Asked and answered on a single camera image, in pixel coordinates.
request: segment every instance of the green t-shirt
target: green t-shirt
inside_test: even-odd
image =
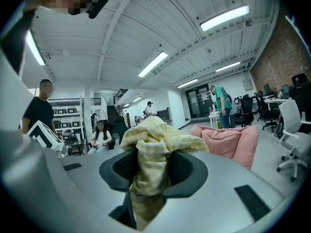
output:
[[[225,109],[232,109],[232,105],[229,100],[229,95],[222,86],[220,85],[215,86],[215,96],[219,114],[222,112],[222,103],[220,101],[221,97],[223,97],[225,100]]]

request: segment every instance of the towel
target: towel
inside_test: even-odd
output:
[[[130,187],[137,229],[143,230],[164,206],[162,193],[170,186],[168,158],[175,150],[193,148],[208,152],[203,139],[185,134],[150,116],[127,130],[121,147],[135,144],[139,170]]]

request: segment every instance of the white office chair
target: white office chair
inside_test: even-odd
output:
[[[295,100],[287,101],[281,104],[279,108],[284,119],[284,131],[279,144],[287,150],[287,153],[282,156],[282,160],[285,159],[285,156],[290,159],[280,164],[277,171],[280,172],[285,165],[293,164],[294,176],[291,178],[293,182],[297,177],[297,164],[303,165],[302,170],[307,168],[307,163],[298,158],[303,158],[311,150],[311,135],[298,131],[301,124],[311,124],[311,122],[301,120]]]

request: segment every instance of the white corrugated ceiling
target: white corrugated ceiling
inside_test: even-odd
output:
[[[52,57],[46,62],[56,83],[70,80],[81,84],[91,78],[112,89],[148,89],[167,82],[177,86],[193,78],[201,82],[219,78],[222,74],[215,69],[236,61],[241,64],[235,71],[248,70],[273,29],[277,3],[109,0],[93,20],[87,14],[69,16],[38,9],[33,32],[43,56],[49,53]],[[249,5],[249,14],[206,32],[199,26],[243,4]],[[161,51],[168,54],[166,60],[144,78],[138,77]],[[25,72],[28,65],[32,64],[26,61]]]

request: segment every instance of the brick wall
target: brick wall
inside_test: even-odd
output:
[[[285,15],[285,9],[281,8],[274,32],[251,69],[256,88],[263,93],[263,85],[267,83],[273,92],[278,92],[285,84],[291,87],[292,77],[299,73],[305,73],[311,81],[311,59]]]

